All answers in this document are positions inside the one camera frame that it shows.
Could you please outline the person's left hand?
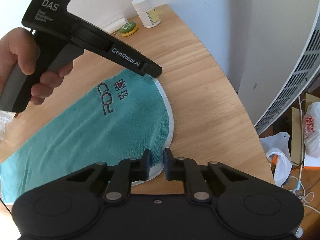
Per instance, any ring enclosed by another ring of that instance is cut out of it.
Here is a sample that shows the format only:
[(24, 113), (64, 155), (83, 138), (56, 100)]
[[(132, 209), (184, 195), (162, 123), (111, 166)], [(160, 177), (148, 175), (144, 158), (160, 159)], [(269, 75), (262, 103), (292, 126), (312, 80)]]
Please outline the person's left hand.
[[(40, 49), (33, 35), (24, 28), (15, 28), (1, 38), (1, 90), (14, 67), (18, 64), (25, 75), (35, 71), (35, 64), (39, 57)], [(31, 103), (43, 104), (44, 100), (52, 95), (55, 88), (59, 87), (66, 75), (73, 69), (73, 63), (68, 63), (60, 68), (58, 73), (45, 72), (40, 81), (31, 88)]]

